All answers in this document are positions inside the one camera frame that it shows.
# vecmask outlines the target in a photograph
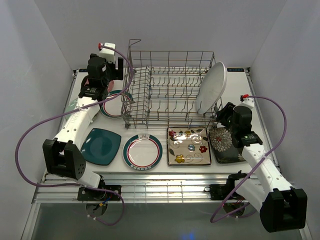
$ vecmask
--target floral decorated plate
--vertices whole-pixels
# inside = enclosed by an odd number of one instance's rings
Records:
[[[205,127],[168,127],[168,165],[204,166],[211,164]]]
[[[232,144],[231,133],[225,127],[211,128],[209,139],[215,159],[219,164],[245,162]]]

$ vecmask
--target teal square plate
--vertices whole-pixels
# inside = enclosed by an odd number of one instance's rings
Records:
[[[120,143],[121,136],[119,134],[93,128],[81,147],[81,154],[89,163],[107,166],[115,158]]]

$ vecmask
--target plate rim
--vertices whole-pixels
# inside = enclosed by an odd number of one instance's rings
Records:
[[[129,159],[126,159],[128,147],[130,146],[130,144],[133,141],[140,139],[139,135],[148,135],[148,139],[151,139],[157,145],[158,150],[159,150],[159,155],[158,155],[157,159],[153,163],[151,163],[151,165],[147,166],[148,169],[145,169],[145,167],[138,167],[138,166],[132,164]],[[154,168],[160,162],[162,155],[163,155],[163,148],[162,148],[161,142],[155,136],[153,136],[149,133],[138,133],[138,134],[133,135],[125,142],[125,144],[123,145],[123,149],[122,149],[122,158],[123,158],[125,164],[128,165],[131,169],[136,170],[136,171],[148,171],[148,170]]]
[[[226,90],[226,86],[227,86],[227,68],[226,66],[224,65],[224,63],[222,61],[218,61],[215,65],[217,64],[222,64],[223,66],[223,72],[224,72],[224,78],[223,78],[223,84],[222,84],[222,89],[221,89],[221,92],[220,94],[218,95],[218,97],[216,98],[216,100],[214,101],[214,103],[204,112],[200,113],[199,110],[201,109],[198,109],[197,112],[198,114],[205,114],[206,112],[208,112],[218,101],[219,101],[219,98],[221,98],[222,94],[224,94],[225,90]],[[200,96],[200,91],[201,91],[201,85],[200,85],[200,89],[199,89],[199,95],[196,97],[196,101],[198,102],[198,97]]]
[[[112,96],[112,95],[114,95],[114,94],[118,94],[118,93],[120,93],[121,91],[122,91],[122,90],[112,90],[112,91],[110,91],[110,92],[108,93],[107,97],[110,97],[110,96]],[[131,101],[133,101],[133,98],[132,98],[132,96],[131,96],[130,93],[125,92],[124,94],[125,94],[125,96],[126,96],[127,98],[129,98]],[[109,114],[107,113],[107,111],[105,110],[105,104],[106,104],[106,103],[107,103],[107,102],[104,102],[104,103],[102,104],[102,106],[100,107],[100,112],[101,112],[105,117],[110,118],[110,119],[120,119],[120,118],[122,118],[122,115],[121,115],[121,114],[120,114],[120,115],[116,115],[116,116],[111,116],[111,115],[109,115]]]

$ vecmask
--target glass rectangular plate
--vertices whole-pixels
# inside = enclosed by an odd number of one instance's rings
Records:
[[[205,127],[168,127],[169,166],[205,166],[211,164]]]

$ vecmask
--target glass panel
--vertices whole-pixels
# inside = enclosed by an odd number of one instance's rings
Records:
[[[217,203],[126,204],[123,219],[110,227],[88,218],[85,204],[42,203],[32,239],[302,239],[299,230],[268,233],[258,213],[242,219],[227,217],[212,224],[208,213],[217,206]],[[110,223],[117,219],[120,211],[121,204],[109,204],[101,218]]]

